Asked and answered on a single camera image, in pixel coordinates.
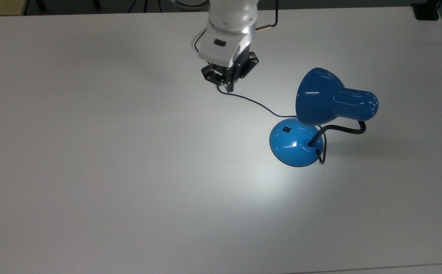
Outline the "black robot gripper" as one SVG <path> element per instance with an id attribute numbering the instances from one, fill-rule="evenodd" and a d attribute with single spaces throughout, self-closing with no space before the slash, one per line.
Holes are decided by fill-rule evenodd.
<path id="1" fill-rule="evenodd" d="M 224 86 L 227 92 L 234 91 L 234 83 L 244 79 L 259 63 L 254 52 L 243 51 L 235 60 L 233 66 L 224 67 L 216 64 L 208 64 L 201 69 L 205 80 L 217 86 Z"/>

